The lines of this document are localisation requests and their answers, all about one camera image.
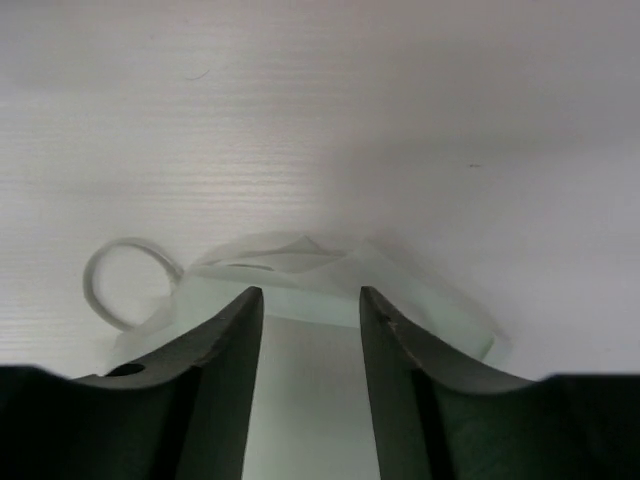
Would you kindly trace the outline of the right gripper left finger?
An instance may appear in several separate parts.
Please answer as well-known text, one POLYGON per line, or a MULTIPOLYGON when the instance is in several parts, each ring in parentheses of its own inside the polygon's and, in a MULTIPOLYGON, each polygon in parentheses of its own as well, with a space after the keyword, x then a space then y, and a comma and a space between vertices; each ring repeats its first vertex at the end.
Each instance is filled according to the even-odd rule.
POLYGON ((5 479, 238 479, 263 330, 251 287, 104 376, 1 370, 5 479))

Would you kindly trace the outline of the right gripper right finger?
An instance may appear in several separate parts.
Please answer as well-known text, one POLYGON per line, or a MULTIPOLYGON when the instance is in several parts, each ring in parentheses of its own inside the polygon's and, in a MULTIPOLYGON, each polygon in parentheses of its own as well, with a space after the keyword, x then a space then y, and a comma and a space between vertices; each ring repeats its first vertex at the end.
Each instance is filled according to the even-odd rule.
POLYGON ((384 479, 635 479, 639 378, 529 381, 485 365, 360 293, 372 425, 384 479))

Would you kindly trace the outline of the white bra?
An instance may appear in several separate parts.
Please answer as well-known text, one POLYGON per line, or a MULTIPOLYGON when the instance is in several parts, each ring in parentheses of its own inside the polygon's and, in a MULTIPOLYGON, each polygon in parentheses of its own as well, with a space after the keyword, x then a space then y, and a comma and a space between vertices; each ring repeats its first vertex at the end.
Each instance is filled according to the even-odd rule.
POLYGON ((302 233, 249 236, 182 267, 155 243, 123 238, 88 260, 83 293, 119 331, 110 365, 168 344, 246 288, 264 298, 264 324, 242 475, 246 479, 375 479, 379 475, 360 336, 359 296, 382 291, 410 320, 475 360, 509 349, 493 321, 413 262, 371 241, 302 233), (110 306, 101 269, 138 250, 165 271, 169 292, 141 322, 110 306))

